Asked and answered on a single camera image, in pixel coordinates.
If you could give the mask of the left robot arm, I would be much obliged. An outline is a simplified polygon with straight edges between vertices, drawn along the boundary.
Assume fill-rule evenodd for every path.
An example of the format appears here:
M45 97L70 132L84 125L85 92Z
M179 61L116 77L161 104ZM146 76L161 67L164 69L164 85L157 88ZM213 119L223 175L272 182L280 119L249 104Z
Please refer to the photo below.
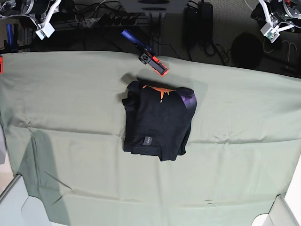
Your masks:
M259 0L258 2L251 12L253 20L278 24L301 19L300 0Z

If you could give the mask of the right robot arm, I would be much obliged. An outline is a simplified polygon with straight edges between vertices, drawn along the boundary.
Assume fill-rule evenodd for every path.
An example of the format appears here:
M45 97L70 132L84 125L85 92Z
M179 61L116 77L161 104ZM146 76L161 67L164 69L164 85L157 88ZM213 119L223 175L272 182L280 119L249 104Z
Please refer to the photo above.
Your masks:
M61 2L61 0L1 0L0 17L3 19L54 13Z

